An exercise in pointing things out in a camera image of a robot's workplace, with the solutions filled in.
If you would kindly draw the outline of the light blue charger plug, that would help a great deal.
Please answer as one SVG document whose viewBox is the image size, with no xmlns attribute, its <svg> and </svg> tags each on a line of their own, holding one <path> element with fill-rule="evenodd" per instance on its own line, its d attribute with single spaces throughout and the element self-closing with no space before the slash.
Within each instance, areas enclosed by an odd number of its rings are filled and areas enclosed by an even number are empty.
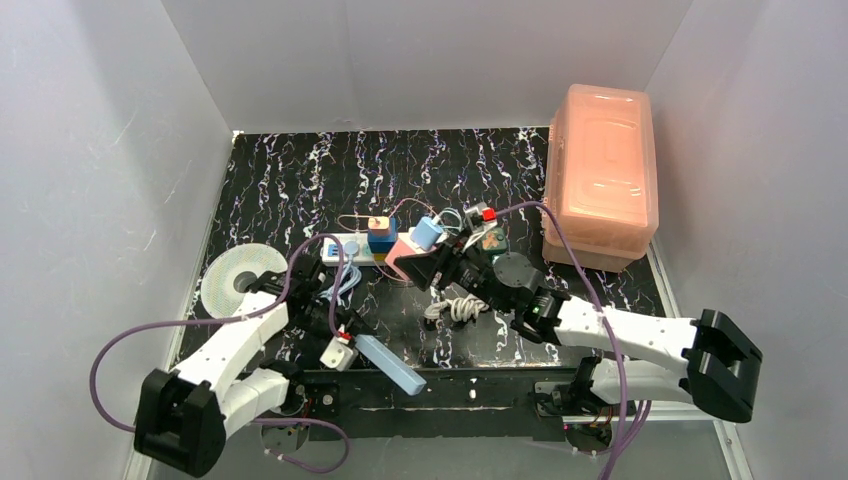
<svg viewBox="0 0 848 480">
<path fill-rule="evenodd" d="M 443 235 L 443 228 L 432 217 L 422 217 L 410 232 L 410 240 L 418 248 L 430 250 Z"/>
</svg>

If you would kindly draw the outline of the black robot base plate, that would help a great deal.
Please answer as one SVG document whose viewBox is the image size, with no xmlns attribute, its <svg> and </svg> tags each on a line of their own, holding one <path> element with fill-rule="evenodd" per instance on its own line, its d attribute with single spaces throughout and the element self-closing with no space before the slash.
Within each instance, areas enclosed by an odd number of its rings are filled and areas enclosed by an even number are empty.
<svg viewBox="0 0 848 480">
<path fill-rule="evenodd" d="M 306 371 L 283 413 L 339 426 L 359 438 L 498 438 L 561 441 L 567 425 L 604 423 L 610 410 L 568 393 L 575 369 L 563 367 L 422 369 L 409 395 L 372 369 Z"/>
</svg>

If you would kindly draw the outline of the blue power strip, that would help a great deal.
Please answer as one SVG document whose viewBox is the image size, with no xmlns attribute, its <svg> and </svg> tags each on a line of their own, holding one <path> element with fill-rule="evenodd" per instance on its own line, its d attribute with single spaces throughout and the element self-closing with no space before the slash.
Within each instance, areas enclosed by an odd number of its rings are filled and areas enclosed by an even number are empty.
<svg viewBox="0 0 848 480">
<path fill-rule="evenodd" d="M 361 355 L 407 395 L 416 396 L 424 389 L 426 380 L 376 337 L 359 334 L 355 344 Z"/>
</svg>

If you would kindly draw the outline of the pink cube socket adapter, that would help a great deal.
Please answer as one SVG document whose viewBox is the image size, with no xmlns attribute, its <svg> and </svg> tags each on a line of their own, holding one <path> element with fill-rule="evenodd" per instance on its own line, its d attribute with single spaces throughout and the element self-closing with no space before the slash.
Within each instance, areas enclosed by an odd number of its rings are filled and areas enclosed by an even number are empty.
<svg viewBox="0 0 848 480">
<path fill-rule="evenodd" d="M 433 249 L 434 245 L 435 242 L 432 241 L 426 242 L 425 246 L 422 247 L 416 243 L 410 235 L 401 235 L 387 254 L 385 264 L 397 275 L 398 278 L 409 282 L 410 277 L 400 269 L 397 265 L 397 261 L 404 257 L 427 253 Z"/>
</svg>

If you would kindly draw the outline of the green cube socket adapter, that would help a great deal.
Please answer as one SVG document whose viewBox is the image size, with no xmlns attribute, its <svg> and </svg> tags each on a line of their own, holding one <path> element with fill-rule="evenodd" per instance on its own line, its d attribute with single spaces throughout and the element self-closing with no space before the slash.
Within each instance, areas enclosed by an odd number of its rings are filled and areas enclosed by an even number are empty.
<svg viewBox="0 0 848 480">
<path fill-rule="evenodd" d="M 509 249 L 508 238 L 501 227 L 489 230 L 479 241 L 480 250 L 488 256 L 498 256 Z"/>
</svg>

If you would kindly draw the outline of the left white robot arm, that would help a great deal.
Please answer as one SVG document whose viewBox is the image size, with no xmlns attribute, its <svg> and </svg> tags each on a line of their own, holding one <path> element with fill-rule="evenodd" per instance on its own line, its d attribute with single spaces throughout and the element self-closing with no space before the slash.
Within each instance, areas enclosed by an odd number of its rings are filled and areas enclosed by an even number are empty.
<svg viewBox="0 0 848 480">
<path fill-rule="evenodd" d="M 307 415 L 330 405 L 335 387 L 317 390 L 302 382 L 294 362 L 268 359 L 245 369 L 265 344 L 287 328 L 304 330 L 316 351 L 311 365 L 343 371 L 357 358 L 353 335 L 372 328 L 353 309 L 336 311 L 341 339 L 328 328 L 327 268 L 315 257 L 289 272 L 283 255 L 260 244 L 236 247 L 216 258 L 201 281 L 204 309 L 216 319 L 234 316 L 195 353 L 172 369 L 153 370 L 143 381 L 136 413 L 134 449 L 195 478 L 207 474 L 226 441 L 255 419 L 283 418 L 306 438 Z M 277 297 L 287 288 L 282 304 Z"/>
</svg>

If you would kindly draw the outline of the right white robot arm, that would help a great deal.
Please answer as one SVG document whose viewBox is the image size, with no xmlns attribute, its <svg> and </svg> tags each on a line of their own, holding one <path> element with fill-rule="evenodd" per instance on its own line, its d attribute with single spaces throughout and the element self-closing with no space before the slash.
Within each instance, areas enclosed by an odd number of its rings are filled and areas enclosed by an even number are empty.
<svg viewBox="0 0 848 480">
<path fill-rule="evenodd" d="M 422 290 L 456 284 L 491 309 L 513 314 L 512 328 L 533 343 L 620 352 L 621 363 L 582 361 L 569 393 L 577 401 L 674 401 L 729 422 L 753 417 L 763 354 L 721 311 L 667 318 L 598 310 L 548 287 L 544 274 L 514 252 L 491 260 L 476 248 L 440 245 L 394 265 Z"/>
</svg>

